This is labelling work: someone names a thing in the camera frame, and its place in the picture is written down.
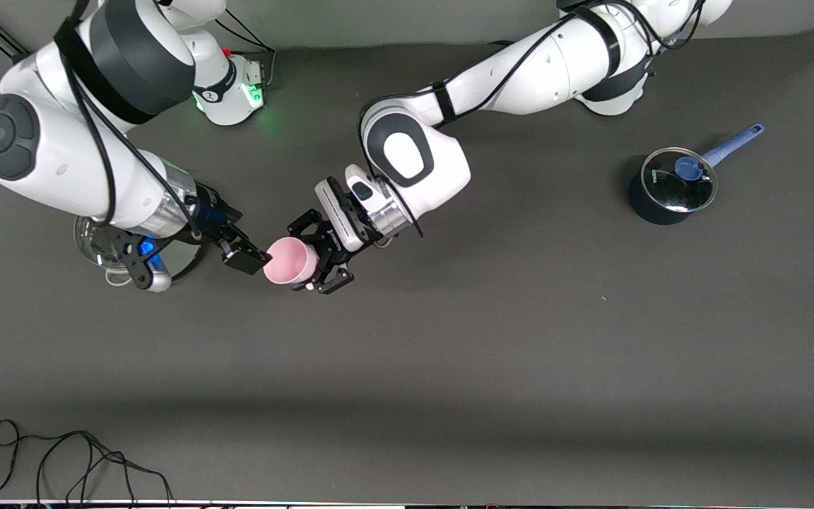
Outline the glass lid with blue knob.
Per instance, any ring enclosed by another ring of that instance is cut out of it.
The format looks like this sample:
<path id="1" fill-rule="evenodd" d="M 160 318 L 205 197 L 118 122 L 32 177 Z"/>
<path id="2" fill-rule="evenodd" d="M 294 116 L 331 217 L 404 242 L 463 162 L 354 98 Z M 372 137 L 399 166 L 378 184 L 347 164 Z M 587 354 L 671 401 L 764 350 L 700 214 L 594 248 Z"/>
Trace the glass lid with blue knob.
<path id="1" fill-rule="evenodd" d="M 654 151 L 639 171 L 645 196 L 671 213 L 694 213 L 711 205 L 718 191 L 716 181 L 707 159 L 679 147 Z"/>

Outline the dark blue saucepan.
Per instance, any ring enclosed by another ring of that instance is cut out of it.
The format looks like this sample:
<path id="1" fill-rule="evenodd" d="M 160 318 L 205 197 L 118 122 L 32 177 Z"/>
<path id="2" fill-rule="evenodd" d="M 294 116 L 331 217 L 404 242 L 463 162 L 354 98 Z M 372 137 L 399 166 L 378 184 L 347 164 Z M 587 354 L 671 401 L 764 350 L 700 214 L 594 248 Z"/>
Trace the dark blue saucepan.
<path id="1" fill-rule="evenodd" d="M 753 141 L 753 139 L 758 138 L 763 132 L 765 132 L 765 126 L 763 126 L 762 123 L 755 123 L 740 131 L 737 133 L 737 135 L 732 136 L 732 138 L 727 139 L 726 142 L 723 142 L 717 147 L 710 149 L 710 151 L 703 154 L 698 154 L 707 159 L 709 164 L 715 170 L 721 161 L 732 155 L 734 151 L 737 151 L 737 149 L 740 149 Z M 688 216 L 693 214 L 671 213 L 660 209 L 660 207 L 653 204 L 645 196 L 645 192 L 643 191 L 642 187 L 640 187 L 639 171 L 640 169 L 637 171 L 636 175 L 631 178 L 629 184 L 629 203 L 631 209 L 638 216 L 642 217 L 647 222 L 655 223 L 656 225 L 669 226 L 674 225 L 674 223 L 685 221 Z"/>

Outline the pink plastic cup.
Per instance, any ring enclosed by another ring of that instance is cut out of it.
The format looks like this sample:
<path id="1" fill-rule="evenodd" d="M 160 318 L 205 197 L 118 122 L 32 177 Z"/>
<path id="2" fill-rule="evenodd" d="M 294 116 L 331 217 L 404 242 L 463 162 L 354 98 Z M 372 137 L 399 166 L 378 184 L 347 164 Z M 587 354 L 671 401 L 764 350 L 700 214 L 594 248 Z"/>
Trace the pink plastic cup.
<path id="1" fill-rule="evenodd" d="M 263 274 L 278 286 L 304 283 L 319 266 L 316 250 L 294 236 L 278 239 L 269 246 L 267 254 L 271 260 L 263 267 Z"/>

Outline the dark grey table mat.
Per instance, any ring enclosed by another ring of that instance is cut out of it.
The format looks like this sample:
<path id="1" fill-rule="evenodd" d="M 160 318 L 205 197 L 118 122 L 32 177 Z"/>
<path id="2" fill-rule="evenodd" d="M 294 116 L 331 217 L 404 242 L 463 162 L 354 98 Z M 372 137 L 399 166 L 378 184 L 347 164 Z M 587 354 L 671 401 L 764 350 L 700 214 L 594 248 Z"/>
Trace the dark grey table mat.
<path id="1" fill-rule="evenodd" d="M 215 254 L 113 288 L 72 216 L 0 186 L 0 419 L 181 499 L 814 507 L 814 32 L 656 70 L 617 118 L 449 125 L 471 183 L 329 296 Z M 706 209 L 631 209 L 649 154 L 755 123 Z"/>

